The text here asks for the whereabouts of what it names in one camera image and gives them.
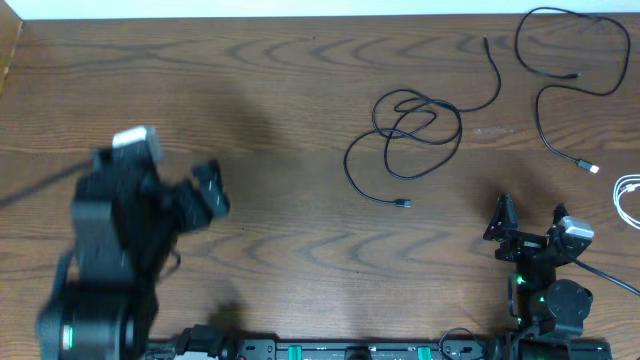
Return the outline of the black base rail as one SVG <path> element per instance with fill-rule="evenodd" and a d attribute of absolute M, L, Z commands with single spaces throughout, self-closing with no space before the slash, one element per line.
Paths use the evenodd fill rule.
<path fill-rule="evenodd" d="M 195 325 L 178 336 L 147 345 L 142 360 L 437 360 L 437 359 L 575 359 L 612 360 L 603 341 L 482 339 L 454 328 L 425 341 L 283 340 L 275 336 L 237 337 L 208 325 Z"/>

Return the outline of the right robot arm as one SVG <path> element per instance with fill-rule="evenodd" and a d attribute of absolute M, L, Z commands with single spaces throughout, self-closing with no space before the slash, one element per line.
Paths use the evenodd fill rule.
<path fill-rule="evenodd" d="M 559 279 L 556 270 L 574 262 L 591 245 L 592 226 L 559 204 L 543 235 L 521 231 L 512 197 L 504 193 L 483 238 L 495 241 L 495 258 L 515 265 L 508 278 L 509 313 L 518 327 L 492 340 L 487 359 L 607 360 L 605 341 L 583 339 L 594 296 L 579 283 Z"/>

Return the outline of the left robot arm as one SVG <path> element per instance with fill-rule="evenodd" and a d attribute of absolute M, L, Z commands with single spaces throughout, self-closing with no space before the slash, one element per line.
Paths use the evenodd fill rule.
<path fill-rule="evenodd" d="M 36 335 L 43 359 L 138 359 L 158 312 L 156 285 L 178 237 L 230 210 L 211 159 L 175 184 L 144 142 L 98 150 L 71 203 L 75 243 L 58 262 Z"/>

